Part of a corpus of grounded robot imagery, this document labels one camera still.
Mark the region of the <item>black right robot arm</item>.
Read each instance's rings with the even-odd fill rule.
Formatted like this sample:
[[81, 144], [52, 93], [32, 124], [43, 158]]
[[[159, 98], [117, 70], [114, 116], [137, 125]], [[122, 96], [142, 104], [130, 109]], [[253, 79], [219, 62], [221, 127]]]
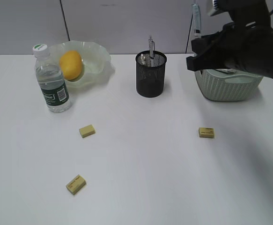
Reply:
[[273, 79], [273, 28], [264, 0], [209, 0], [208, 15], [227, 12], [222, 31], [191, 41], [196, 56], [186, 59], [190, 71], [236, 69]]

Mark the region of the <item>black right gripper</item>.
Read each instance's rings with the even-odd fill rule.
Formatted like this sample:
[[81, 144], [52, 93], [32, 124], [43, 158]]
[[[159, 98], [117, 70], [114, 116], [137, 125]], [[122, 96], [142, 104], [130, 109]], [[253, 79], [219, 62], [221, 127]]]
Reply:
[[237, 49], [235, 24], [227, 23], [222, 31], [205, 35], [191, 41], [194, 56], [186, 58], [187, 69], [200, 71], [205, 69], [233, 69], [233, 53]]

